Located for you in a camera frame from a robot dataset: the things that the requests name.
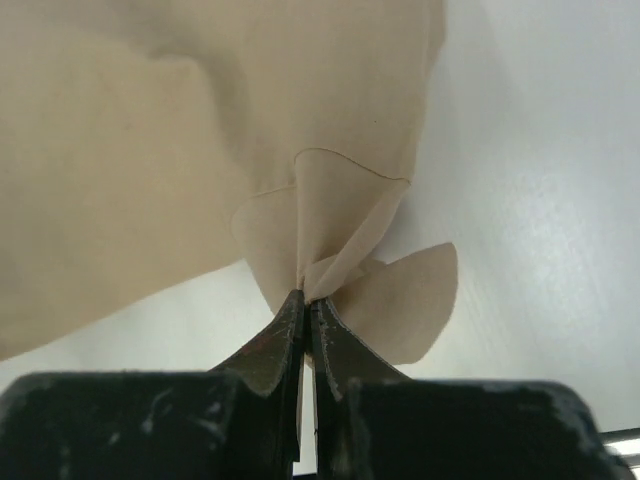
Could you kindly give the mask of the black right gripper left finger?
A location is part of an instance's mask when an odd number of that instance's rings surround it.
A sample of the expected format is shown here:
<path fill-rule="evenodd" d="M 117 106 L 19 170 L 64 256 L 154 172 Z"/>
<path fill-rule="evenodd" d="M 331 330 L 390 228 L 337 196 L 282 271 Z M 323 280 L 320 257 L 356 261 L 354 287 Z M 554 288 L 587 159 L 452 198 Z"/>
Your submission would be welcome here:
<path fill-rule="evenodd" d="M 207 428 L 219 462 L 299 460 L 304 319 L 304 295 L 293 290 L 266 327 L 208 373 Z"/>

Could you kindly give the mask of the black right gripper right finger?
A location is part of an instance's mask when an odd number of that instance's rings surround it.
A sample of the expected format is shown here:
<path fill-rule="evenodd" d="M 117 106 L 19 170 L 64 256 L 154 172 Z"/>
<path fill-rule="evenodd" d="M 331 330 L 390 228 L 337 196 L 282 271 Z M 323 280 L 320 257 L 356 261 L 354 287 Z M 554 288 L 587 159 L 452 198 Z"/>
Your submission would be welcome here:
<path fill-rule="evenodd" d="M 315 439 L 321 479 L 399 479 L 411 466 L 415 384 L 340 319 L 328 299 L 309 305 Z"/>

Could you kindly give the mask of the beige t shirt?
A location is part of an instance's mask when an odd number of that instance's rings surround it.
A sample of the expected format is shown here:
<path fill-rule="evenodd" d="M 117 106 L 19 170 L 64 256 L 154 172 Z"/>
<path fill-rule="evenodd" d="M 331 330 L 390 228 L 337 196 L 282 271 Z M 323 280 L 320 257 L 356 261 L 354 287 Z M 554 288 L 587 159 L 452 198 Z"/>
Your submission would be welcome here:
<path fill-rule="evenodd" d="M 2 357 L 242 259 L 421 359 L 455 248 L 373 252 L 444 36 L 440 1 L 3 2 Z"/>

